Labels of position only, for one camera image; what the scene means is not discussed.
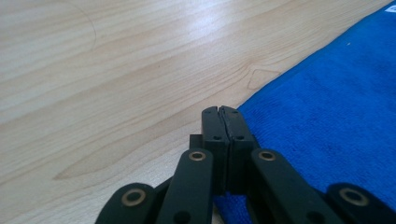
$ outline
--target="black bracket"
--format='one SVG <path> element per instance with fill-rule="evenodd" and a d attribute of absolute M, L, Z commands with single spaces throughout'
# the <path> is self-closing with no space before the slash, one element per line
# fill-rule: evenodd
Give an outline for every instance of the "black bracket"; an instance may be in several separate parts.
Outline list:
<path fill-rule="evenodd" d="M 241 113 L 227 106 L 202 112 L 202 134 L 190 135 L 172 178 L 157 188 L 117 190 L 96 220 L 109 223 L 210 223 L 212 196 L 247 195 L 253 223 L 396 223 L 373 194 L 347 183 L 326 194 L 311 188 L 278 152 L 261 149 Z"/>

